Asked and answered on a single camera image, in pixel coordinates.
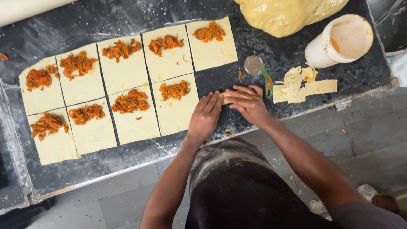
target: black countertop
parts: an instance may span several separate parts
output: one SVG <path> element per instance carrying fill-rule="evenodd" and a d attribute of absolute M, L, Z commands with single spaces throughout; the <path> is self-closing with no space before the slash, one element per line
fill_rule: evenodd
<path fill-rule="evenodd" d="M 0 53 L 10 57 L 9 61 L 0 62 L 0 86 L 3 88 L 0 92 L 5 95 L 8 112 L 13 119 L 18 146 L 24 154 L 35 199 L 169 157 L 176 152 L 186 131 L 100 150 L 82 155 L 77 160 L 41 166 L 34 141 L 30 138 L 31 131 L 18 82 L 18 76 L 25 68 L 44 57 L 93 42 L 196 20 L 216 20 L 229 15 L 239 61 L 195 72 L 201 98 L 211 91 L 224 91 L 235 84 L 241 85 L 238 70 L 243 71 L 243 85 L 257 84 L 263 87 L 262 78 L 244 72 L 243 63 L 249 55 L 260 56 L 272 79 L 282 81 L 290 68 L 305 66 L 306 45 L 331 20 L 348 13 L 361 15 L 372 25 L 364 0 L 349 1 L 333 16 L 305 26 L 301 31 L 284 38 L 275 38 L 251 27 L 233 0 L 203 0 L 199 3 L 191 0 L 81 0 L 0 28 Z M 317 80 L 338 79 L 337 93 L 312 95 L 307 97 L 306 102 L 292 104 L 282 102 L 274 105 L 272 99 L 265 100 L 267 109 L 273 116 L 287 119 L 389 85 L 391 74 L 379 42 L 375 35 L 369 52 L 355 62 L 318 70 Z M 254 129 L 256 126 L 248 123 L 237 111 L 224 107 L 218 128 L 208 141 Z M 7 144 L 0 145 L 0 151 L 7 149 Z"/>

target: dark clothing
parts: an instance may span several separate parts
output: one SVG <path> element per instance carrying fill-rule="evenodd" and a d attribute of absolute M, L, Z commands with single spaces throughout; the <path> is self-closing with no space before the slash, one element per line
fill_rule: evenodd
<path fill-rule="evenodd" d="M 202 149 L 195 159 L 186 228 L 407 228 L 396 214 L 348 204 L 333 211 L 333 222 L 312 213 L 254 145 L 226 141 Z M 380 227 L 358 222 L 369 217 Z"/>

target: white plastic container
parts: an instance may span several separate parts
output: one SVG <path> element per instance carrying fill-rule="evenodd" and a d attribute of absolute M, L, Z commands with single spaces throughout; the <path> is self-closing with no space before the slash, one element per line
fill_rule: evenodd
<path fill-rule="evenodd" d="M 373 30 L 366 19 L 346 14 L 331 21 L 307 45 L 305 59 L 316 68 L 349 63 L 366 54 L 372 43 Z"/>
<path fill-rule="evenodd" d="M 400 87 L 407 87 L 407 53 L 395 56 L 390 68 L 397 77 Z"/>

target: dough rectangle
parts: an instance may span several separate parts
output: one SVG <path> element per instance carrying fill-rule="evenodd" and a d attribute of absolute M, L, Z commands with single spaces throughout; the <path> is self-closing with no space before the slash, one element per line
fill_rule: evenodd
<path fill-rule="evenodd" d="M 84 76 L 77 76 L 73 80 L 69 81 L 69 78 L 63 75 L 65 68 L 60 66 L 60 60 L 67 58 L 70 53 L 73 53 L 73 55 L 76 56 L 81 51 L 86 51 L 86 56 L 88 58 L 98 58 L 96 43 L 88 44 L 81 48 L 56 56 L 58 72 L 61 74 L 62 93 L 67 106 L 105 96 L 99 61 L 93 63 L 94 70 L 88 74 L 85 74 Z"/>
<path fill-rule="evenodd" d="M 69 106 L 67 110 L 69 112 L 70 109 L 78 109 L 85 105 L 90 106 L 95 103 L 103 107 L 102 111 L 106 116 L 102 119 L 97 120 L 96 117 L 94 117 L 85 125 L 75 125 L 73 119 L 69 117 L 78 154 L 87 154 L 117 146 L 106 97 Z"/>
<path fill-rule="evenodd" d="M 161 83 L 167 86 L 180 83 L 182 80 L 190 83 L 190 92 L 181 98 L 181 100 L 168 99 L 161 101 L 160 92 Z M 180 77 L 165 80 L 163 82 L 153 83 L 153 93 L 155 106 L 157 108 L 158 123 L 160 124 L 160 132 L 162 136 L 174 134 L 183 130 L 187 130 L 189 120 L 195 110 L 196 104 L 199 102 L 197 85 L 193 73 Z"/>
<path fill-rule="evenodd" d="M 162 57 L 159 57 L 149 50 L 150 41 L 157 39 L 157 37 L 164 38 L 167 34 L 172 36 L 177 36 L 178 34 L 178 39 L 183 39 L 184 46 L 182 48 L 176 47 L 162 50 Z M 143 46 L 151 82 L 154 83 L 194 72 L 185 24 L 143 33 Z"/>
<path fill-rule="evenodd" d="M 120 57 L 118 63 L 116 63 L 116 59 L 109 59 L 102 55 L 104 48 L 115 46 L 115 42 L 118 40 L 122 40 L 128 46 L 134 46 L 130 45 L 131 39 L 135 39 L 140 44 L 142 43 L 140 34 L 113 38 L 97 43 L 103 79 L 108 95 L 149 83 L 143 48 L 132 53 L 127 59 Z"/>
<path fill-rule="evenodd" d="M 42 142 L 38 139 L 38 136 L 34 138 L 41 165 L 80 158 L 81 156 L 77 153 L 75 147 L 75 141 L 65 107 L 49 111 L 49 113 L 58 115 L 61 118 L 62 123 L 66 122 L 68 124 L 69 134 L 65 133 L 62 127 L 56 134 L 47 136 Z M 34 124 L 40 119 L 40 117 L 42 117 L 42 114 L 27 116 L 28 123 L 30 125 Z"/>
<path fill-rule="evenodd" d="M 121 114 L 119 111 L 113 112 L 117 135 L 121 145 L 155 137 L 160 137 L 157 117 L 154 110 L 153 98 L 151 96 L 150 85 L 137 87 L 141 92 L 146 93 L 150 107 L 146 111 L 134 111 L 133 113 Z M 129 90 L 119 92 L 109 96 L 110 105 L 113 105 L 118 96 L 127 95 Z"/>
<path fill-rule="evenodd" d="M 31 69 L 43 70 L 48 65 L 56 64 L 55 56 L 47 57 L 38 63 L 25 69 L 19 78 L 21 95 L 23 98 L 24 108 L 27 115 L 38 114 L 44 111 L 65 107 L 62 97 L 61 84 L 55 74 L 51 74 L 51 85 L 49 87 L 33 88 L 33 91 L 27 90 L 27 74 Z"/>
<path fill-rule="evenodd" d="M 210 22 L 211 21 L 200 21 L 186 24 L 196 71 L 238 61 L 229 16 L 215 20 L 216 24 L 225 31 L 226 36 L 223 36 L 223 41 L 217 41 L 216 38 L 213 38 L 212 41 L 204 43 L 195 36 L 192 36 L 195 30 L 201 27 L 207 27 Z"/>

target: oil residue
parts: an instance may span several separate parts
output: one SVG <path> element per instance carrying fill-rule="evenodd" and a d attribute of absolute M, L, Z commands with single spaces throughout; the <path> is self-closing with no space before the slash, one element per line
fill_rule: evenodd
<path fill-rule="evenodd" d="M 331 37 L 331 43 L 332 43 L 333 48 L 334 48 L 338 53 L 340 53 L 340 52 L 339 52 L 338 43 L 337 43 L 336 40 L 333 39 L 332 37 Z"/>

